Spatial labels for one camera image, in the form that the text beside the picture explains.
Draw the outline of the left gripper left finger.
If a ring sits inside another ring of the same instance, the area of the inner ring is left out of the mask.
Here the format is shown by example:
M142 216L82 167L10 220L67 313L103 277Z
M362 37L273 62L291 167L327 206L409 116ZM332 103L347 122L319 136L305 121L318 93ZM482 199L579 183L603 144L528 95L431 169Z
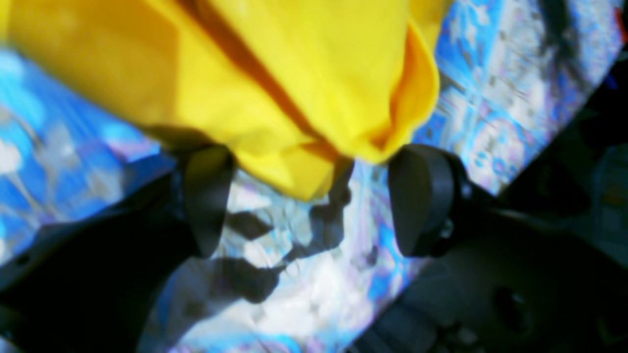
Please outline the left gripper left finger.
M1 337L25 353L133 352L171 274L209 258L235 172L226 147L197 150L125 199L40 230L1 267Z

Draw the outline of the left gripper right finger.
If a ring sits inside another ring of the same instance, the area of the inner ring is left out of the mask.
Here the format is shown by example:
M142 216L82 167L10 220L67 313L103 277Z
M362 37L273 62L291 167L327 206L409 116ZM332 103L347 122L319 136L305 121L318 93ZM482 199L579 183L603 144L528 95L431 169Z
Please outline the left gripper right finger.
M567 230L501 203L440 148L388 165L395 242L446 270L457 313L438 322L416 286L350 353L625 353L627 269Z

